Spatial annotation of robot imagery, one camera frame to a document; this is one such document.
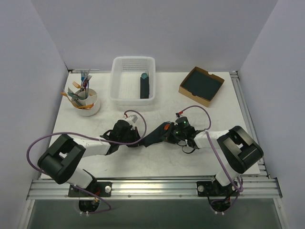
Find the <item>white container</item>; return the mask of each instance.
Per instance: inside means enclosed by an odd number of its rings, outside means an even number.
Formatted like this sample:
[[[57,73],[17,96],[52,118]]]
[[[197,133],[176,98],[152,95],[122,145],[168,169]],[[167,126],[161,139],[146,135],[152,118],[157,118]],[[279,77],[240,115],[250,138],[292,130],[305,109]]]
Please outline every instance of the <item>white container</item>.
[[[140,77],[149,75],[149,98],[140,99]],[[118,105],[147,105],[156,96],[156,64],[146,56],[121,56],[113,60],[109,98]]]
[[[85,92],[81,92],[80,90],[78,90],[76,92],[76,94],[78,94],[79,96],[85,95]],[[74,109],[76,110],[77,113],[79,113],[81,116],[91,116],[94,115],[98,112],[98,110],[100,109],[101,106],[101,102],[97,96],[97,93],[95,90],[89,88],[89,96],[87,99],[84,100],[78,100],[78,102],[80,104],[82,104],[83,106],[86,105],[91,105],[94,104],[93,107],[91,109],[78,109],[76,107],[74,107]]]

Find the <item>open box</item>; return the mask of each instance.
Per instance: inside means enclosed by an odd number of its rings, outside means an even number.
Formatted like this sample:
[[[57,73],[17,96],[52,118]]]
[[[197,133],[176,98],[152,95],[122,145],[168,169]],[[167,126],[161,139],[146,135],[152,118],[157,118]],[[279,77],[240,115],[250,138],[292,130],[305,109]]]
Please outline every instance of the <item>open box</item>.
[[[224,79],[194,67],[179,86],[179,93],[208,107],[223,85]]]

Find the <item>white plastic basket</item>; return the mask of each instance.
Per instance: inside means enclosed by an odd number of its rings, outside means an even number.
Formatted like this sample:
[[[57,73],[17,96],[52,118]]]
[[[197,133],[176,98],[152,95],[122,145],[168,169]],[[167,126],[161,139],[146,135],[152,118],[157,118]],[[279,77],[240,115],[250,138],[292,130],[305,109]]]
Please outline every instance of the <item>white plastic basket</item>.
[[[149,98],[140,99],[140,76],[149,74]],[[118,105],[147,105],[156,94],[156,65],[146,56],[120,56],[113,60],[109,98]]]

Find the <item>white backdrop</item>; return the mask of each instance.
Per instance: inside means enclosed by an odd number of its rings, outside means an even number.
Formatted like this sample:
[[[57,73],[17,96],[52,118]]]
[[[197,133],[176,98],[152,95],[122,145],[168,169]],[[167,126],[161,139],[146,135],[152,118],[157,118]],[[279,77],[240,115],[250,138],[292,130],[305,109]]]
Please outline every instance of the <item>white backdrop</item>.
[[[157,71],[239,70],[277,0],[32,0],[69,69],[147,55]]]
[[[0,228],[14,229],[37,178],[26,150],[52,132],[68,72],[30,0],[0,1],[0,53]]]
[[[265,162],[292,229],[304,228],[305,1],[279,0],[240,70]]]

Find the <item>white table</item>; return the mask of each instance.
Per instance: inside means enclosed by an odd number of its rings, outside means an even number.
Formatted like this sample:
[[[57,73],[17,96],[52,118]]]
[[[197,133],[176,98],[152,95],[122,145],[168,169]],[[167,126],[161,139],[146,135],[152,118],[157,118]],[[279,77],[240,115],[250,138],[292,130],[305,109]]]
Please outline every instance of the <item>white table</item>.
[[[108,99],[110,73],[94,73],[90,80],[90,87],[94,89],[100,99],[99,112],[91,117],[79,116],[66,98],[61,101],[61,106],[56,119],[54,132],[76,132],[89,136],[99,136],[112,129],[117,120],[122,118],[122,113],[127,109],[134,109],[142,113],[150,133],[165,121],[175,121],[175,113],[190,105],[199,105],[186,96],[178,93],[182,80],[188,73],[157,73],[156,98],[148,106],[116,106]],[[224,79],[211,105],[207,108],[211,119],[210,131],[227,130],[235,125],[246,129],[245,122],[239,107],[237,97],[229,73],[214,73]],[[80,82],[79,73],[70,73],[65,90],[72,86],[73,81]],[[191,108],[183,114],[196,129],[208,126],[208,118],[198,108]],[[143,133],[143,122],[138,119],[136,125],[140,135]],[[221,159],[226,162],[222,152]],[[180,177],[180,176],[212,176],[220,169],[220,165],[210,148],[195,150],[188,155],[182,152],[177,145],[162,143],[145,148],[128,148],[121,146],[118,151],[109,156],[89,156],[83,158],[79,167],[92,173],[95,177]],[[259,174],[256,163],[245,172],[248,175]]]

